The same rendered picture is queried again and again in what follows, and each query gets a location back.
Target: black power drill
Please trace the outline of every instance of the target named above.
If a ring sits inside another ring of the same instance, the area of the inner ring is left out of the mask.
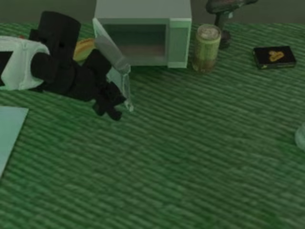
[[[232,17],[233,11],[244,6],[258,2],[258,0],[208,0],[206,11],[216,14],[215,25],[222,30],[220,49],[230,46],[231,35],[229,31],[223,30],[224,23]]]

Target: green textured surface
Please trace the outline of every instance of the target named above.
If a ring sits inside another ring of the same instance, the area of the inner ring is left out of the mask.
[[[0,181],[0,228],[304,228],[305,26],[228,29],[210,75],[133,68],[135,111],[120,122],[53,94],[1,92],[0,105],[30,111]],[[291,45],[297,67],[257,70],[251,50],[265,45]]]

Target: gray background wall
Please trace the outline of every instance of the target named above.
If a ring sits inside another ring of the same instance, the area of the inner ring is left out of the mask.
[[[0,22],[38,22],[43,10],[54,10],[82,22],[91,21],[96,0],[0,0]],[[207,0],[191,0],[193,21],[211,23],[205,12]],[[259,0],[256,5],[236,11],[231,22],[305,22],[305,0]]]

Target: orange object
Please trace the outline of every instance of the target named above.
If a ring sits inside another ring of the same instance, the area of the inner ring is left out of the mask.
[[[81,40],[76,44],[73,59],[77,62],[84,61],[93,49],[95,49],[94,38]]]

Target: orange logo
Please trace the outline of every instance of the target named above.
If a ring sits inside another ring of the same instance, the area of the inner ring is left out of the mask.
[[[269,60],[271,62],[278,61],[279,59],[282,59],[285,56],[283,52],[276,52],[276,51],[270,51],[269,55],[270,55]]]

